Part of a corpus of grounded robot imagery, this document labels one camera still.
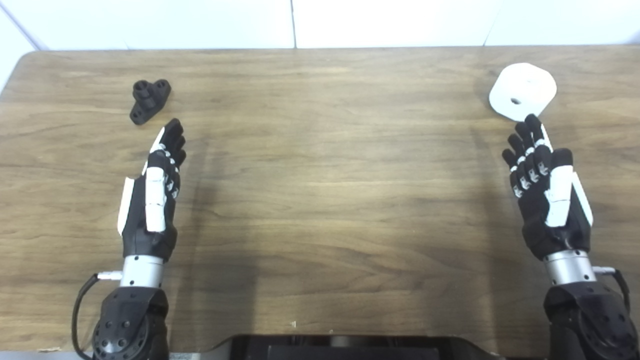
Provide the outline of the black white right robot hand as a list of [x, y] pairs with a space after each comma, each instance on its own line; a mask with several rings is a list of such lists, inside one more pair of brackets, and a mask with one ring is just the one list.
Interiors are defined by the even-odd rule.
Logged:
[[590, 251], [594, 214], [572, 151], [553, 147], [535, 114], [517, 123], [507, 142], [502, 158], [532, 254], [544, 260], [558, 252]]

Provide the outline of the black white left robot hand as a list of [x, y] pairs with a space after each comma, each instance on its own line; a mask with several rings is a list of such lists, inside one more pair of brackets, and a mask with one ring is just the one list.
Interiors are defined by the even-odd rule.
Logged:
[[123, 257], [153, 256], [167, 262], [178, 241], [174, 224], [186, 159], [185, 130], [171, 119], [158, 132], [137, 178], [125, 178], [117, 230]]

